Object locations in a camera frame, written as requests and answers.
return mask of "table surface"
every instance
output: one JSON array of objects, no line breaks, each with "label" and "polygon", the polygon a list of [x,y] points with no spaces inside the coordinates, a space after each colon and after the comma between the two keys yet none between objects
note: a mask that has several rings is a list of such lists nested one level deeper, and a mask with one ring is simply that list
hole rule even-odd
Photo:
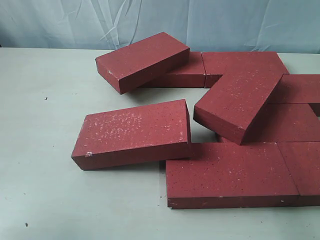
[{"label": "table surface", "polygon": [[[320,239],[320,207],[167,208],[165,170],[150,162],[82,171],[71,152],[87,114],[186,99],[204,88],[119,95],[98,73],[107,50],[0,48],[0,239]],[[280,53],[292,74],[320,74],[320,54]]]}]

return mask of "white speck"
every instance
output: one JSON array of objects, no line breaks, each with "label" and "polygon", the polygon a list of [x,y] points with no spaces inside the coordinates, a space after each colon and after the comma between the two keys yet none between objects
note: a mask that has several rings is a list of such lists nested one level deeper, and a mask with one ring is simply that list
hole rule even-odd
[{"label": "white speck", "polygon": [[85,154],[85,158],[89,158],[92,156],[92,152],[91,151],[88,151],[86,154]]}]

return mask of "light blue backdrop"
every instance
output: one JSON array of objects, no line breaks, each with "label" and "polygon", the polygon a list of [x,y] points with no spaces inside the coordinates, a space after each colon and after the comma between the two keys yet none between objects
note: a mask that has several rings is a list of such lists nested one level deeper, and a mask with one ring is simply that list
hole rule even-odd
[{"label": "light blue backdrop", "polygon": [[167,32],[193,51],[320,53],[320,0],[0,0],[3,47],[117,49]]}]

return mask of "white table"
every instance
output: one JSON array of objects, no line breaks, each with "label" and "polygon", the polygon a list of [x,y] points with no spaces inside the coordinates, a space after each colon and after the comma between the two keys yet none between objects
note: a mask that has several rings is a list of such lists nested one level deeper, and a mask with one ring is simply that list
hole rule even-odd
[{"label": "white table", "polygon": [[[80,170],[70,156],[87,114],[186,98],[192,140],[214,140],[192,120],[207,89],[119,95],[96,70],[107,52],[0,48],[1,240],[320,239],[320,207],[172,210],[158,162]],[[320,55],[279,55],[292,74],[320,74]]]}]

